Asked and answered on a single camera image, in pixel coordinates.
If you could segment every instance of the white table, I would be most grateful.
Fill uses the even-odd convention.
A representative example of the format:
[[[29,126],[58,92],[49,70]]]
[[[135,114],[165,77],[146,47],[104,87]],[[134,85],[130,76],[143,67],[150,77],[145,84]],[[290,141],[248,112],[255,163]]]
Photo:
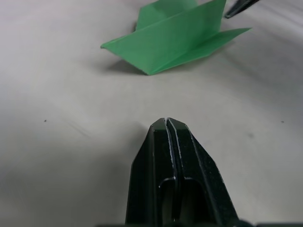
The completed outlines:
[[[303,221],[303,2],[261,1],[223,20],[253,29],[212,57],[144,76],[99,46],[149,2],[0,2],[0,226],[123,223],[161,117],[189,126],[240,218]]]

